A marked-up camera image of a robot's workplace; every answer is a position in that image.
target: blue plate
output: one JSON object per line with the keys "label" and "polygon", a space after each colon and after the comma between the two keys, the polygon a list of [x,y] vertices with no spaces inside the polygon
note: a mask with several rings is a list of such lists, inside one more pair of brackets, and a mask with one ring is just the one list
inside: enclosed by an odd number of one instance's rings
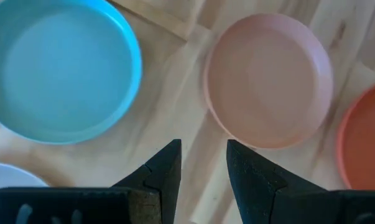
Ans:
{"label": "blue plate", "polygon": [[105,0],[0,3],[0,123],[49,144],[91,139],[131,106],[136,37]]}

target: wood grain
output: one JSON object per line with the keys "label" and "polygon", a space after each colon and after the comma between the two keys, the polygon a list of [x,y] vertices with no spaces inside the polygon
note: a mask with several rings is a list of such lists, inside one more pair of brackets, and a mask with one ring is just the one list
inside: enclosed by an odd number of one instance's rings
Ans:
{"label": "wood grain", "polygon": [[259,153],[327,189],[344,188],[335,165],[343,114],[375,84],[375,0],[114,0],[144,57],[141,90],[128,114],[102,136],[46,146],[0,127],[0,161],[56,186],[110,186],[174,138],[183,168],[176,223],[241,223],[225,164],[225,134],[201,92],[205,56],[216,38],[245,16],[283,13],[308,26],[330,55],[334,98],[323,126],[307,141]]}

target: white plate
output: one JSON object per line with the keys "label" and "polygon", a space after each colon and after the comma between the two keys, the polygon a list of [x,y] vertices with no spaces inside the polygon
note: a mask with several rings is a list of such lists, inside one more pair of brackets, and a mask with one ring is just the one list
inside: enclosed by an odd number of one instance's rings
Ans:
{"label": "white plate", "polygon": [[4,187],[48,187],[48,185],[26,170],[0,163],[0,189]]}

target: wooden table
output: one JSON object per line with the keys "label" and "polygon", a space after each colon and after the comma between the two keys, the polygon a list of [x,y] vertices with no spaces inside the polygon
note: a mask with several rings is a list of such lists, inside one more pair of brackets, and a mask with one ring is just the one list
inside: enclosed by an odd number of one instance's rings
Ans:
{"label": "wooden table", "polygon": [[352,101],[375,84],[375,0],[144,1],[189,30],[181,34],[184,40],[177,36],[183,29],[169,32],[123,11],[144,57],[141,90],[128,114],[100,137],[71,146],[37,144],[0,128],[1,162],[30,170],[53,186],[105,187],[180,138],[183,169],[175,222],[241,223],[227,175],[228,136],[205,106],[201,70],[208,48],[233,22],[278,12],[303,22],[327,49],[335,93],[312,138],[259,153],[322,187],[343,188],[335,165],[335,130]]}

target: orange plate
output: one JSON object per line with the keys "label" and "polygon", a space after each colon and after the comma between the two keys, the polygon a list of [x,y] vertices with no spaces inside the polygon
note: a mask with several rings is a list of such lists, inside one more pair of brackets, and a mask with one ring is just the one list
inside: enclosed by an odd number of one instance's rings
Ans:
{"label": "orange plate", "polygon": [[293,18],[257,14],[233,24],[209,54],[208,106],[220,126],[251,147],[294,145],[320,127],[330,107],[330,60]]}
{"label": "orange plate", "polygon": [[336,153],[347,187],[375,190],[375,86],[343,118]]}

